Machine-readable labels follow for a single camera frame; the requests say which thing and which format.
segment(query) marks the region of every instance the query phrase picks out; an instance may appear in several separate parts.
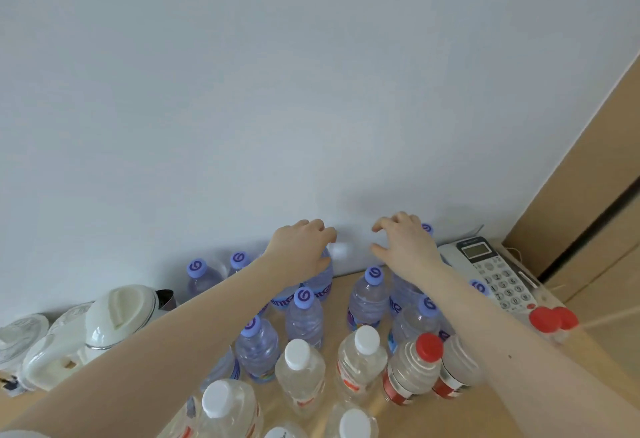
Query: hand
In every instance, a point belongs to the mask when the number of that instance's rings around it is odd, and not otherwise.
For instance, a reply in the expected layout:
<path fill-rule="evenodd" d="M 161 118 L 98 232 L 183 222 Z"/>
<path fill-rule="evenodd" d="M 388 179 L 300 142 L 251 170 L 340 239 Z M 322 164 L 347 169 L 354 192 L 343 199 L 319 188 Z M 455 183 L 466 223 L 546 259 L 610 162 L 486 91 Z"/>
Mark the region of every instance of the hand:
<path fill-rule="evenodd" d="M 329 266 L 331 258 L 321 258 L 322 251 L 328 243 L 334 243 L 336 237 L 336 230 L 333 227 L 325 229 L 320 219 L 301 220 L 280 227 L 264 255 L 283 265 L 293 285 L 316 276 Z"/>
<path fill-rule="evenodd" d="M 372 231 L 387 231 L 389 248 L 371 245 L 372 253 L 401 278 L 420 286 L 429 268 L 442 264 L 440 253 L 433 238 L 422 228 L 417 215 L 398 212 L 389 217 L 380 217 Z"/>

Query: white wall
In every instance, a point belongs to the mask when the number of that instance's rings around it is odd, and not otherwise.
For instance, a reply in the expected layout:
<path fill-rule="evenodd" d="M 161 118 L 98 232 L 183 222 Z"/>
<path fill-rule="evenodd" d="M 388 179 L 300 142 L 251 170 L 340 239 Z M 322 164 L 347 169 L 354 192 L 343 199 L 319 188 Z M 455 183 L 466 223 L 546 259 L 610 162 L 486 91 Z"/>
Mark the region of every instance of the white wall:
<path fill-rule="evenodd" d="M 280 225 L 504 236 L 640 46 L 640 0 L 1 0 L 0 323 Z"/>

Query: white bottle cap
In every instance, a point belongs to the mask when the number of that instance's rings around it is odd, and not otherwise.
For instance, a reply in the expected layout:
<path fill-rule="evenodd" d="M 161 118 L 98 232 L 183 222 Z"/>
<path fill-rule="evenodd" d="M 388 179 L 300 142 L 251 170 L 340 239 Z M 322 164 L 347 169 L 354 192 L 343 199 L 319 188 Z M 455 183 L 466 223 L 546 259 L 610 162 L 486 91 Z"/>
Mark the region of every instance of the white bottle cap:
<path fill-rule="evenodd" d="M 284 349 L 284 360 L 290 369 L 301 371 L 309 365 L 311 349 L 302 339 L 293 339 Z"/>
<path fill-rule="evenodd" d="M 233 389 L 226 379 L 212 382 L 202 395 L 202 409 L 210 418 L 228 415 L 233 403 Z"/>
<path fill-rule="evenodd" d="M 349 409 L 340 418 L 340 438 L 369 438 L 371 423 L 362 409 Z"/>
<path fill-rule="evenodd" d="M 288 429 L 276 426 L 275 428 L 270 429 L 267 434 L 265 434 L 264 438 L 289 438 L 291 436 L 293 435 L 289 433 Z"/>
<path fill-rule="evenodd" d="M 370 325 L 363 325 L 356 330 L 356 349 L 364 355 L 371 355 L 380 347 L 380 335 Z"/>

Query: table surface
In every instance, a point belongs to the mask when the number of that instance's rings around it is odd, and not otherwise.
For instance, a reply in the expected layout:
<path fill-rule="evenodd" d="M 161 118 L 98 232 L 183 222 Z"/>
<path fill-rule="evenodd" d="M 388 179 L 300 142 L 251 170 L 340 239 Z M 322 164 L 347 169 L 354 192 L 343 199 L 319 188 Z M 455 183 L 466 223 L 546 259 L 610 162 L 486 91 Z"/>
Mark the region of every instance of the table surface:
<path fill-rule="evenodd" d="M 264 410 L 264 431 L 283 420 L 291 420 L 299 423 L 307 431 L 310 438 L 323 436 L 324 424 L 329 411 L 339 399 L 334 384 L 336 373 L 334 362 L 340 342 L 349 333 L 346 323 L 349 293 L 357 278 L 362 274 L 355 273 L 334 279 L 332 291 L 323 304 L 325 337 L 321 353 L 327 363 L 327 385 L 321 408 L 313 418 L 301 421 L 286 406 L 276 380 L 267 384 L 254 384 L 253 388 L 258 401 Z M 388 283 L 390 272 L 386 268 L 385 274 Z M 267 318 L 278 331 L 281 347 L 284 348 L 286 342 L 284 313 L 270 308 Z M 391 317 L 387 314 L 379 328 L 380 340 L 383 344 L 386 343 L 390 326 Z M 563 346 L 563 351 L 626 400 L 636 407 L 640 407 L 640 390 L 635 383 L 584 331 L 578 329 L 572 332 Z M 244 372 L 242 379 L 250 381 Z M 9 398 L 1 393 L 0 428 L 43 395 L 44 392 L 39 391 Z M 425 436 L 426 429 L 434 436 L 509 438 L 522 436 L 496 393 L 487 385 L 470 389 L 455 400 L 441 400 L 432 395 L 425 395 L 416 399 L 409 406 L 399 407 L 385 401 L 380 383 L 377 383 L 363 408 L 377 418 L 380 437 L 422 438 Z"/>

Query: purple bottle cap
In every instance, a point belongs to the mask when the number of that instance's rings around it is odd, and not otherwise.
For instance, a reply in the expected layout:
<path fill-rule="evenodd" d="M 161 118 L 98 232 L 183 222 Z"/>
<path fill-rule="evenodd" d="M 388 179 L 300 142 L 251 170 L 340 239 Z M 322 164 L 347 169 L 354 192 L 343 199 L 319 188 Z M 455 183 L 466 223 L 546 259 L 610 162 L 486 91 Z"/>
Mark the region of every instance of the purple bottle cap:
<path fill-rule="evenodd" d="M 316 296 L 314 295 L 314 292 L 310 288 L 303 286 L 302 288 L 298 288 L 296 290 L 296 294 L 293 297 L 293 302 L 298 308 L 307 310 L 311 308 L 311 305 L 313 305 L 315 299 Z"/>
<path fill-rule="evenodd" d="M 253 337 L 255 334 L 260 332 L 260 327 L 262 326 L 262 322 L 260 321 L 260 317 L 256 315 L 251 319 L 249 323 L 244 326 L 244 329 L 240 334 L 243 337 Z"/>
<path fill-rule="evenodd" d="M 367 280 L 367 283 L 378 286 L 385 279 L 385 275 L 378 266 L 371 266 L 364 273 L 364 279 Z"/>
<path fill-rule="evenodd" d="M 200 278 L 207 272 L 207 263 L 204 259 L 194 259 L 187 265 L 187 274 L 191 278 Z"/>
<path fill-rule="evenodd" d="M 240 271 L 251 264 L 251 258 L 246 252 L 240 251 L 232 254 L 229 263 L 236 271 Z"/>
<path fill-rule="evenodd" d="M 482 281 L 471 280 L 471 281 L 469 281 L 469 284 L 471 286 L 473 286 L 474 288 L 476 288 L 484 296 L 489 295 L 489 288 L 487 288 L 486 284 L 484 284 Z"/>
<path fill-rule="evenodd" d="M 418 302 L 418 311 L 421 315 L 429 318 L 434 318 L 440 313 L 436 304 L 433 303 L 429 297 L 420 299 L 420 302 Z"/>

